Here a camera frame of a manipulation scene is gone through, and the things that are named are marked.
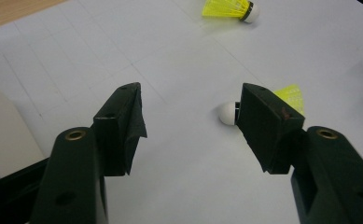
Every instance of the white surface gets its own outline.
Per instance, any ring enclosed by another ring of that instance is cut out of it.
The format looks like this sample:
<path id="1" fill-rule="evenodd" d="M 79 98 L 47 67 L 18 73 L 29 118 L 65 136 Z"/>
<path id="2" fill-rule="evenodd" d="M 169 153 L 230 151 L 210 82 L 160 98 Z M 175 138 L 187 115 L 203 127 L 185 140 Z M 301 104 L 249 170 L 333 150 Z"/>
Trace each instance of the white surface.
<path id="1" fill-rule="evenodd" d="M 243 82 L 299 84 L 305 127 L 363 157 L 363 5 L 260 1 L 256 22 L 204 19 L 204 1 L 73 0 L 0 27 L 0 90 L 49 155 L 122 84 L 142 83 L 148 139 L 107 179 L 110 223 L 298 223 L 290 176 L 267 175 L 215 108 Z"/>
<path id="2" fill-rule="evenodd" d="M 0 92 L 0 178 L 43 159 L 18 110 Z"/>

